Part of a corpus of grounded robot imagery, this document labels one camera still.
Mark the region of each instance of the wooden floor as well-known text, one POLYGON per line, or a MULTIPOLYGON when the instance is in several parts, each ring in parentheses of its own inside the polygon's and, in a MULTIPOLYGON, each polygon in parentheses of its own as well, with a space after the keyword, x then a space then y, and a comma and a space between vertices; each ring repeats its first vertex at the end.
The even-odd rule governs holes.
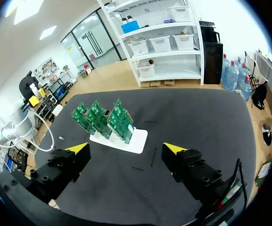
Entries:
MULTIPOLYGON (((157 89, 162 88, 198 88, 198 89, 223 89, 221 85, 203 85, 201 86, 198 80, 180 80, 176 81, 173 87, 161 85, 157 89)), ((94 93, 103 91, 116 91, 116 90, 131 90, 143 89, 139 88, 134 75, 130 69, 127 61, 117 62, 111 65, 106 65, 101 68, 95 69, 92 73, 83 79, 79 77, 77 82, 70 89, 69 94, 63 99, 62 105, 69 101, 73 95, 83 93, 94 93)), ((268 159, 272 158, 272 144, 267 147, 264 143, 262 136, 262 125, 267 122, 272 125, 272 115, 269 105, 265 103, 265 109, 259 110, 255 106, 251 108, 251 99, 247 102, 247 107, 250 112, 252 125, 254 128, 255 142, 256 142, 256 174, 258 173, 261 165, 268 159)), ((43 125, 38 133, 37 142, 40 142, 47 129, 43 125)), ((34 165, 34 159, 29 158, 29 164, 34 165)), ((257 193, 257 187, 253 185, 253 190, 249 200, 257 193)))

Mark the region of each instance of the black appliance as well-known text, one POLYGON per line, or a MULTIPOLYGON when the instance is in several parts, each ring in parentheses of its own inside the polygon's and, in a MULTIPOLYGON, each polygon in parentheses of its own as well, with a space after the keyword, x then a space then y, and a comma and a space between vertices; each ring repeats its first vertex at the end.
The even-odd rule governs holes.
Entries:
POLYGON ((214 31, 213 22, 200 21, 199 23, 204 44, 204 83, 220 84, 223 64, 223 44, 220 43, 220 34, 214 31))

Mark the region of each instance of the white storage box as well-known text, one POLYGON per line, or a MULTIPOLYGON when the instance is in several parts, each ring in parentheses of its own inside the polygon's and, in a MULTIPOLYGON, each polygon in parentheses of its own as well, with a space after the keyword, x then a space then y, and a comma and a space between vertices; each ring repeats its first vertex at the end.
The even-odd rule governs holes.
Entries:
POLYGON ((131 47, 134 56, 149 53, 147 39, 140 38, 136 41, 132 41, 128 46, 131 47))
POLYGON ((189 7, 187 6, 177 6, 169 7, 170 15, 172 19, 176 22, 190 21, 189 7))
POLYGON ((149 39, 156 53, 172 50, 170 47, 169 37, 169 34, 159 34, 149 39))
POLYGON ((173 35, 177 43, 178 50, 191 50, 193 49, 193 34, 173 35))
POLYGON ((141 78, 152 78, 155 76, 155 63, 149 63, 149 59, 140 60, 137 65, 141 78))

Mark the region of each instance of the workbench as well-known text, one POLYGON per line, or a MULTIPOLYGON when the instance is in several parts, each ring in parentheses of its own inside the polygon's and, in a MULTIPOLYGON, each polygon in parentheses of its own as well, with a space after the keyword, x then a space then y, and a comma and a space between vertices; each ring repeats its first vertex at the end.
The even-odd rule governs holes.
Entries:
MULTIPOLYGON (((223 180, 233 174, 240 158, 247 194, 251 194, 256 166, 255 136, 245 101, 232 91, 141 89, 76 95, 50 128, 57 148, 90 144, 91 160, 76 183, 69 183, 56 200, 63 212, 79 218, 160 226, 181 226, 194 220, 201 203, 172 178, 161 160, 163 142, 196 148, 207 164, 223 172, 223 180), (88 107, 98 100, 101 107, 111 110, 118 98, 134 119, 134 126, 148 131, 142 154, 91 142, 89 133, 71 117, 71 111, 81 101, 88 107)), ((50 146, 47 133, 41 147, 50 146)), ((37 151, 37 166, 45 164, 49 156, 37 151)), ((234 206, 235 215, 241 212, 243 204, 241 196, 234 206)))

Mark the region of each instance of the ceiling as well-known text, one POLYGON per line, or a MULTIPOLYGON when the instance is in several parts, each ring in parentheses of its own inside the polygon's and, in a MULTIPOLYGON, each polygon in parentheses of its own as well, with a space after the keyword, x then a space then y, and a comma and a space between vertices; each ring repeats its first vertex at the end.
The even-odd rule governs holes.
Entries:
POLYGON ((7 78, 32 54, 54 40, 63 38, 64 32, 84 14, 95 0, 45 0, 39 12, 14 25, 16 12, 5 18, 0 12, 0 87, 7 78), (57 28, 51 36, 39 40, 41 33, 52 26, 57 28))

